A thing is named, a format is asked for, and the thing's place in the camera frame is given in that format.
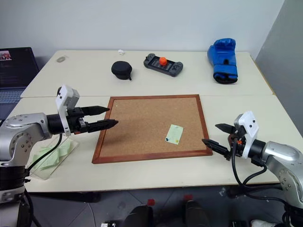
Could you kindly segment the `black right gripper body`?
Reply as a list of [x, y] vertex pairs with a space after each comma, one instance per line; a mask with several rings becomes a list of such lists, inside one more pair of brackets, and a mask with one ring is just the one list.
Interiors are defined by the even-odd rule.
[[236, 150], [235, 155], [238, 157], [241, 157], [243, 154], [243, 150], [246, 144], [245, 134], [246, 131], [243, 127], [240, 127], [239, 129], [236, 129], [235, 127], [228, 127], [227, 128], [228, 136], [228, 142], [230, 145], [230, 151], [227, 156], [227, 160], [230, 160], [232, 157], [232, 149], [233, 149], [233, 143], [236, 141]]

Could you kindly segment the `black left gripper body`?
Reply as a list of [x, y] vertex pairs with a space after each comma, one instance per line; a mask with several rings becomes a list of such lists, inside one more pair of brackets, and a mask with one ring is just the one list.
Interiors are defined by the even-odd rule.
[[76, 107], [67, 110], [67, 122], [71, 133], [80, 134], [84, 132], [90, 133], [90, 125], [83, 120], [83, 117], [90, 114], [89, 107]]

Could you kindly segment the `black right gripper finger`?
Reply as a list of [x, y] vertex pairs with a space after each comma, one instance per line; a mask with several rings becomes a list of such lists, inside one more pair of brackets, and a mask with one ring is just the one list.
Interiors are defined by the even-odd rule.
[[224, 146], [220, 145], [218, 142], [210, 139], [202, 139], [202, 142], [210, 148], [212, 151], [224, 156], [227, 161], [231, 159], [231, 152]]
[[234, 134], [236, 132], [236, 128], [234, 126], [226, 123], [216, 124], [215, 127], [228, 134]]

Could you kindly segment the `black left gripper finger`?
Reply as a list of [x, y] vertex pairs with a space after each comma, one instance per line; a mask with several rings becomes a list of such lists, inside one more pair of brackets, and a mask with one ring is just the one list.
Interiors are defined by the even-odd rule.
[[82, 107], [81, 109], [85, 116], [99, 115], [110, 110], [109, 108], [102, 106], [87, 106], [87, 107]]
[[107, 129], [114, 127], [117, 124], [118, 124], [118, 121], [114, 120], [114, 119], [105, 119], [105, 120], [89, 123], [87, 132], [91, 133], [91, 132], [96, 132], [96, 131], [107, 130]]

